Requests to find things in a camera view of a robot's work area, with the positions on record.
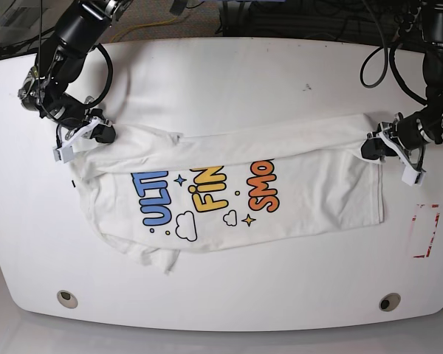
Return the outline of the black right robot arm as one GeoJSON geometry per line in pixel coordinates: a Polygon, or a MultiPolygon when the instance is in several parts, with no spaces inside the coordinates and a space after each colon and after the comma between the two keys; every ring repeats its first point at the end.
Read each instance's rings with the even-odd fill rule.
{"type": "Polygon", "coordinates": [[[75,133],[96,121],[89,138],[103,144],[114,142],[115,129],[97,107],[108,94],[114,74],[111,58],[99,39],[130,4],[130,1],[73,1],[58,19],[51,36],[39,41],[34,66],[18,91],[22,106],[75,133]],[[93,49],[103,55],[107,77],[100,95],[82,103],[66,90],[78,79],[93,49]]]}

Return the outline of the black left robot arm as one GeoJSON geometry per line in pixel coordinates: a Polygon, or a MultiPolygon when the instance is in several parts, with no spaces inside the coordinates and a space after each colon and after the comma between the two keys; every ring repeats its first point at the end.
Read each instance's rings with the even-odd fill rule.
{"type": "Polygon", "coordinates": [[[382,122],[367,135],[360,148],[365,160],[378,162],[387,156],[397,157],[412,172],[423,174],[425,150],[429,144],[443,143],[443,1],[409,1],[394,38],[388,40],[378,17],[373,17],[378,29],[384,65],[377,87],[391,72],[403,93],[422,106],[422,109],[404,117],[397,114],[393,122],[382,122]],[[425,96],[412,91],[396,65],[396,51],[412,37],[414,26],[419,25],[422,40],[417,45],[423,50],[422,75],[425,96]]]}

